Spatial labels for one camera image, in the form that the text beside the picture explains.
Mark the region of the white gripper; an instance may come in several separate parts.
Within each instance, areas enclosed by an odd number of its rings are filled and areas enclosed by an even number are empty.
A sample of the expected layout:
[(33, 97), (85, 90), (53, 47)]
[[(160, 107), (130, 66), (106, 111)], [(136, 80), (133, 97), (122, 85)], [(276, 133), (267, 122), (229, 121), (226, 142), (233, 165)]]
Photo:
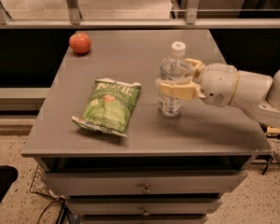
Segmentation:
[(156, 79), (155, 85), (163, 95), (181, 100), (201, 98), (207, 105), (226, 106), (235, 93), (238, 82), (238, 70), (223, 63), (205, 64), (196, 59), (187, 58), (189, 75), (198, 77), (198, 83), (190, 78), (176, 81)]

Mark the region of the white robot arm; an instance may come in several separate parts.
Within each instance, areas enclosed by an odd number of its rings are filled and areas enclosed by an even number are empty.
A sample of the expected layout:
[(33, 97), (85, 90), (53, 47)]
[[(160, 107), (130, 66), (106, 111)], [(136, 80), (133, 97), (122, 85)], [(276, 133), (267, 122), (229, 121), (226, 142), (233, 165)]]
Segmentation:
[(224, 63), (205, 65), (194, 59), (189, 63), (193, 70), (188, 77), (158, 78), (159, 92), (181, 100), (199, 98), (207, 105), (234, 106), (261, 124), (280, 128), (280, 70), (270, 77)]

